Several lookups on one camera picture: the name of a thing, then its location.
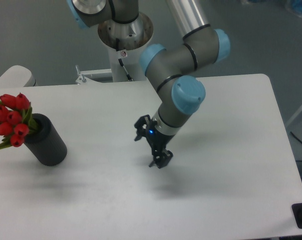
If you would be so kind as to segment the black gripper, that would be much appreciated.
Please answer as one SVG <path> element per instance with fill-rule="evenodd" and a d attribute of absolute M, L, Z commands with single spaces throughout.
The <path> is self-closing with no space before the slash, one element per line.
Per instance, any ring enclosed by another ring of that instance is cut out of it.
<path fill-rule="evenodd" d="M 149 115 L 141 116 L 134 124 L 136 136 L 134 141 L 139 141 L 145 137 L 151 147 L 153 156 L 149 167 L 157 166 L 159 169 L 166 167 L 173 158 L 173 153 L 166 149 L 167 144 L 173 139 L 174 135 L 166 135 L 156 127 L 158 124 Z"/>

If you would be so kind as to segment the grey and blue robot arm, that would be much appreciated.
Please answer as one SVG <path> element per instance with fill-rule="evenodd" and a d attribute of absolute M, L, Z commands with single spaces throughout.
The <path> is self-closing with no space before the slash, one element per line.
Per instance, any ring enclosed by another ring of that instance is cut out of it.
<path fill-rule="evenodd" d="M 163 168 L 173 157 L 166 146 L 203 102 L 203 84 L 191 76 L 199 68 L 225 59 L 230 41 L 213 29 L 197 0 L 169 0 L 167 5 L 182 35 L 182 46 L 167 50 L 151 44 L 152 21 L 136 0 L 70 0 L 68 6 L 81 28 L 97 26 L 107 48 L 114 82 L 148 80 L 162 103 L 154 116 L 140 117 L 136 140 L 151 148 L 151 166 Z"/>

